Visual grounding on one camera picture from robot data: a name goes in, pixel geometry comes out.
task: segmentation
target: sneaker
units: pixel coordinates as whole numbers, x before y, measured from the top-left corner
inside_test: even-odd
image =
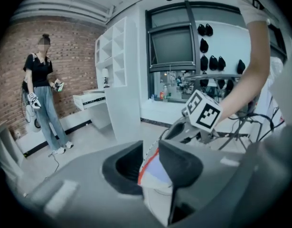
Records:
[[[68,149],[71,149],[74,146],[74,144],[72,144],[70,141],[66,142],[65,147],[67,147]]]
[[[63,147],[60,147],[58,150],[53,151],[53,154],[63,154],[65,151]]]

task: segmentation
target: floor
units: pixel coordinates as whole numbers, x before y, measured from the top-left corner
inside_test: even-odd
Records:
[[[144,141],[144,146],[146,146],[144,148],[144,155],[148,150],[147,146],[150,147],[165,129],[165,127],[141,123],[140,138]],[[52,175],[57,167],[58,169],[62,168],[78,156],[117,145],[112,127],[99,131],[92,124],[86,125],[71,133],[69,138],[74,144],[74,147],[72,149],[67,149],[62,155],[48,157],[51,154],[51,150],[47,146],[27,157],[27,160],[22,165],[25,175],[17,183],[17,189],[20,193],[27,194],[31,192],[42,183],[46,177]],[[226,140],[227,138],[216,139],[211,143],[211,148],[217,150]],[[245,146],[249,145],[247,138],[243,139],[243,142]],[[200,143],[191,142],[189,144],[196,145]],[[245,152],[242,144],[235,140],[232,140],[223,151]]]

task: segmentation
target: window frame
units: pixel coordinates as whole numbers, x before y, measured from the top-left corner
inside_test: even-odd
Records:
[[[146,10],[145,16],[146,16],[148,98],[150,98],[154,92],[154,76],[153,76],[154,72],[169,71],[169,70],[170,71],[193,70],[195,71],[195,75],[201,74],[198,31],[197,31],[197,26],[195,23],[194,14],[192,12],[193,7],[225,10],[225,11],[233,12],[235,14],[241,14],[239,8],[231,6],[231,5],[226,5],[226,4],[217,3],[217,2],[187,1],[187,0],[181,3],[174,3],[174,4],[158,7],[152,10]],[[162,13],[167,10],[174,10],[174,9],[181,9],[181,8],[186,8],[189,21],[171,23],[171,24],[152,28],[153,14]],[[151,65],[151,40],[152,40],[151,34],[154,32],[164,31],[166,29],[173,29],[173,28],[184,27],[184,26],[189,26],[190,28],[193,63],[182,64],[181,62],[174,62],[174,63],[156,64],[155,66],[152,66]],[[273,24],[270,24],[268,28],[274,32],[276,40],[277,40],[277,45],[273,42],[270,42],[271,50],[275,50],[278,54],[283,56],[282,61],[283,63],[285,63],[287,60],[287,54],[286,54],[285,42],[284,42],[282,33],[280,29],[274,26]],[[197,83],[196,83],[196,89],[200,89],[200,85]],[[169,101],[178,102],[178,103],[186,102],[186,100],[175,100],[175,99],[170,99]]]

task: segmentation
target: brick wall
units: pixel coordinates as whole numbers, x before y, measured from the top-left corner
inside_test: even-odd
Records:
[[[94,67],[95,40],[104,29],[95,24],[61,17],[34,17],[11,24],[0,44],[0,123],[4,120],[14,133],[26,134],[27,124],[21,106],[23,66],[30,53],[37,53],[43,33],[50,34],[47,52],[53,63],[49,78],[65,82],[61,93],[54,92],[59,117],[78,111],[72,95],[97,88]]]

